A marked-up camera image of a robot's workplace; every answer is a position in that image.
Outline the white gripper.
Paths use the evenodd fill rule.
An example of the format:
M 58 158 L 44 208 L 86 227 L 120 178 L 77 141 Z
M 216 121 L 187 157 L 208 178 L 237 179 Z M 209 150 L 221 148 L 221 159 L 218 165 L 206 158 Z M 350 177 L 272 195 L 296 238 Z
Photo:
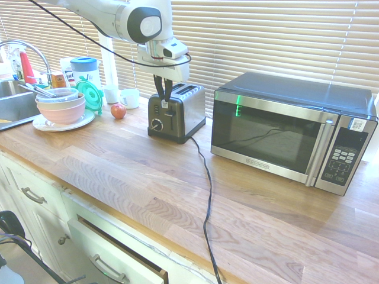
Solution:
M 155 87 L 160 99 L 166 102 L 170 100 L 172 81 L 186 82 L 190 76 L 189 58 L 181 56 L 177 59 L 164 57 L 154 59 L 147 52 L 145 45 L 137 46 L 137 62 L 142 71 L 153 74 Z M 162 86 L 162 78 L 165 83 L 165 94 Z

